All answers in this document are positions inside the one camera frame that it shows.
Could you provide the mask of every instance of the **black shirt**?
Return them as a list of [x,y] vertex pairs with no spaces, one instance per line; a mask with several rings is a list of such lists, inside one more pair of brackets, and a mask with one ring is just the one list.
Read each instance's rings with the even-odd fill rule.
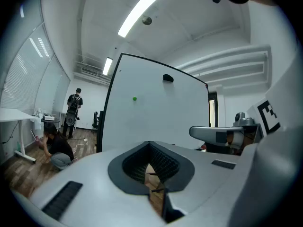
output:
[[[75,97],[79,97],[78,94],[72,94],[72,95],[70,95],[70,97],[67,99],[67,102],[68,102],[68,103],[71,101],[73,95],[75,95]],[[79,99],[79,105],[83,105],[83,100],[82,100],[82,98]]]
[[56,135],[54,137],[52,147],[48,150],[48,152],[52,155],[57,152],[64,153],[70,157],[71,161],[74,160],[74,154],[72,152],[71,146],[59,135]]

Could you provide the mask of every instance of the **wooden floor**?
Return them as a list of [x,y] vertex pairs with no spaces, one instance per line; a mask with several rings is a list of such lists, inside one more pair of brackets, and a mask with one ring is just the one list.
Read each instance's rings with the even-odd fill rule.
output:
[[[73,133],[73,139],[87,138],[88,144],[78,146],[74,156],[81,158],[96,153],[95,143],[97,142],[97,134],[91,131],[76,129]],[[68,140],[71,148],[75,148],[77,144],[84,144],[84,140]],[[12,157],[2,166],[4,178],[10,188],[30,197],[33,191],[42,183],[52,178],[59,170],[53,166],[50,159],[46,160],[43,150],[35,144],[26,148],[26,154],[36,159],[33,164],[22,157]]]

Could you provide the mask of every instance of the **backpack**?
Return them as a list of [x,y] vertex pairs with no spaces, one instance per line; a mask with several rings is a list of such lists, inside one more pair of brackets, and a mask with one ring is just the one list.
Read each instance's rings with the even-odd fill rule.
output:
[[72,111],[75,113],[78,111],[80,98],[81,98],[80,96],[76,97],[75,94],[72,95],[72,99],[70,101],[70,106],[68,108],[69,111]]

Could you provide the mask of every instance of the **air vent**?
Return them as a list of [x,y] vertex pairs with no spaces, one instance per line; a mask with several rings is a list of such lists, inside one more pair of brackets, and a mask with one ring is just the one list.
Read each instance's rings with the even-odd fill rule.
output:
[[87,69],[85,67],[82,67],[81,68],[81,71],[82,72],[85,72],[85,73],[88,73],[90,75],[94,75],[94,76],[99,76],[99,72],[95,71],[95,70],[90,70],[90,69]]

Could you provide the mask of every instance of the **white table surface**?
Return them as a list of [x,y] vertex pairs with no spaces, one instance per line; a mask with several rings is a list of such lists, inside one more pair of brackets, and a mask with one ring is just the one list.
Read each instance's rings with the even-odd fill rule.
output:
[[0,108],[0,122],[10,122],[34,118],[34,116],[26,114],[18,109]]

